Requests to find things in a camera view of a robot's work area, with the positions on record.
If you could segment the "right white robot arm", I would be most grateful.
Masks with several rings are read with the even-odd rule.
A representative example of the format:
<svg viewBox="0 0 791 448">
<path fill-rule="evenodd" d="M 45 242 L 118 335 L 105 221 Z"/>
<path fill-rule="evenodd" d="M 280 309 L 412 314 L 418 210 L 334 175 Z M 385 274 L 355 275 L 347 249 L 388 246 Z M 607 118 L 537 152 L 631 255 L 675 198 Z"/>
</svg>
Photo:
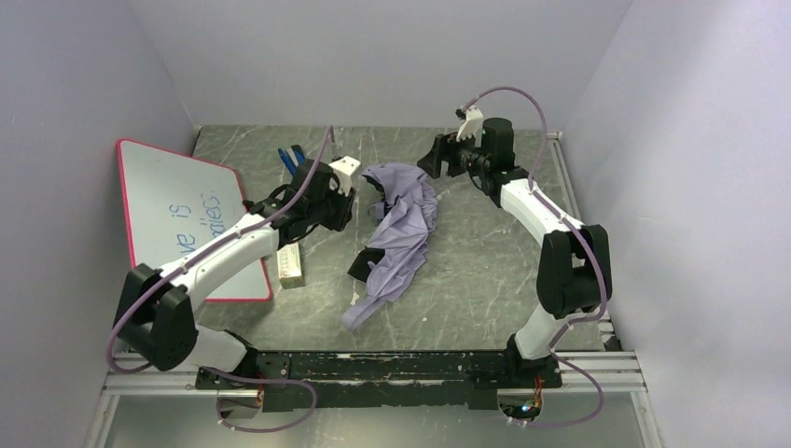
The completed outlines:
<svg viewBox="0 0 791 448">
<path fill-rule="evenodd" d="M 521 358 L 548 357 L 569 328 L 604 315 L 612 296 L 607 231 L 565 213 L 532 172 L 517 165 L 510 120 L 466 122 L 455 133 L 439 134 L 417 164 L 434 179 L 468 175 L 539 243 L 539 304 L 509 342 Z"/>
</svg>

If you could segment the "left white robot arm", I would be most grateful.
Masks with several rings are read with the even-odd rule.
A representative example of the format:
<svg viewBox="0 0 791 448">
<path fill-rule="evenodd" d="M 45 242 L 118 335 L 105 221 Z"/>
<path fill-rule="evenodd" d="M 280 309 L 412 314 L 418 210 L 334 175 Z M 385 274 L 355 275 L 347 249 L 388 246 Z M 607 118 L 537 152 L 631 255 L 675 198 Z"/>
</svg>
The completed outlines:
<svg viewBox="0 0 791 448">
<path fill-rule="evenodd" d="M 360 161 L 307 159 L 292 180 L 267 198 L 246 201 L 246 214 L 206 245 L 158 268 L 141 263 L 124 281 L 106 358 L 115 371 L 122 340 L 148 367 L 182 364 L 256 377 L 257 350 L 230 331 L 196 324 L 194 313 L 216 289 L 247 266 L 275 254 L 318 227 L 342 231 L 351 218 Z"/>
</svg>

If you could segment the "lavender folding umbrella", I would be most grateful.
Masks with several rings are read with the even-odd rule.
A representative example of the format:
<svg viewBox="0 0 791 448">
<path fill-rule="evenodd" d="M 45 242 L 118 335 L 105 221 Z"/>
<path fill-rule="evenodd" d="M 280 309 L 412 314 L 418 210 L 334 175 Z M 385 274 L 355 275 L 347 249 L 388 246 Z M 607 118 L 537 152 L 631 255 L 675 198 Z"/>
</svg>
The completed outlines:
<svg viewBox="0 0 791 448">
<path fill-rule="evenodd" d="M 371 206 L 378 227 L 348 271 L 366 284 L 366 297 L 341 317 L 349 330 L 404 294 L 426 262 L 427 240 L 437 226 L 436 192 L 423 169 L 387 162 L 370 165 L 362 176 L 382 199 Z"/>
</svg>

